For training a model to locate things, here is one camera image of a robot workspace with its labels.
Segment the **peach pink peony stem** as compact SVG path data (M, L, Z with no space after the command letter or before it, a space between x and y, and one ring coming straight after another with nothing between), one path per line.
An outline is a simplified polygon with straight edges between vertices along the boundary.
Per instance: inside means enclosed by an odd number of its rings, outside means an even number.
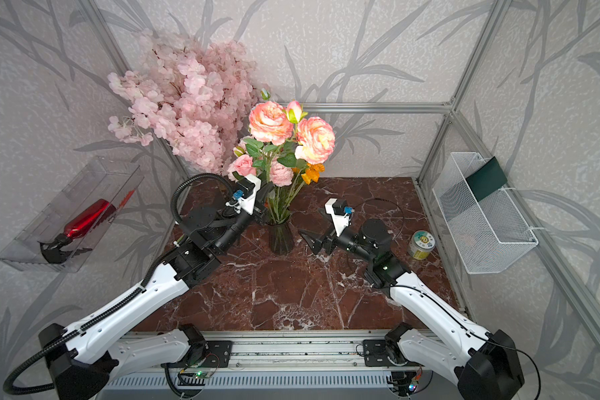
M285 167L303 168L307 163L323 165L335 150L335 132L320 117L309 117L303 106L292 101L283 106L273 101L257 104L249 117L249 135L234 149L248 154L256 168L265 169L273 160Z

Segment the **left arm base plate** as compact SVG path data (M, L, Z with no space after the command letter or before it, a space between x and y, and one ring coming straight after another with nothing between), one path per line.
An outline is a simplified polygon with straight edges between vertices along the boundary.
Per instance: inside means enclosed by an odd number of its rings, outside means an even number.
M233 348L232 341L195 343L178 363L181 368L227 368Z

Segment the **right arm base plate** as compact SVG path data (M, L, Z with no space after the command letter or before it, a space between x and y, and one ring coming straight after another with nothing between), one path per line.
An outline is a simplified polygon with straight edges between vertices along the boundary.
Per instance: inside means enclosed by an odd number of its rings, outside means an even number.
M363 340L363 358L366 367L402 367L408 362L388 347L384 340Z

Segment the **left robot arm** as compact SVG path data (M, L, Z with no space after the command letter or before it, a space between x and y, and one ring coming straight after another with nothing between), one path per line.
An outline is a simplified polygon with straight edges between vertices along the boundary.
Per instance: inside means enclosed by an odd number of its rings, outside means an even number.
M237 201L234 218L197 208L183 222L184 243L151 266L145 278L94 314L67 327L53 324L39 335L52 382L61 399L90 399L110 381L145 368L186 368L205 360L208 345L193 325L149 339L123 343L123 336L165 303L202 283L254 221L265 203Z

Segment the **pink ranunculus flower stem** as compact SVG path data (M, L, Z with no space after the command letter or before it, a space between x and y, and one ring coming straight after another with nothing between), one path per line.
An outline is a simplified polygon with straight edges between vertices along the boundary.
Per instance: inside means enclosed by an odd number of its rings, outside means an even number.
M228 166L228 177L237 181L238 177L254 175L260 178L263 184L272 183L273 189L269 192L266 205L269 211L268 221L271 225L284 223L290 216L290 198L292 194L294 172L291 168L283 166L276 159L265 169L256 168L253 158L243 154Z

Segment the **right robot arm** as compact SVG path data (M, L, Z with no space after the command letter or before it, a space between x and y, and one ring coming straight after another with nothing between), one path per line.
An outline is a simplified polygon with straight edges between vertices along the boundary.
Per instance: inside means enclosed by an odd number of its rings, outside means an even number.
M408 325L386 336L395 363L414 362L455 384L465 399L511 399L524 385L514 341L504 331L490 333L430 290L391 250L384 222L372 218L358 232L335 226L322 234L299 230L312 252L340 248L367 262L366 280L409 310L435 335Z

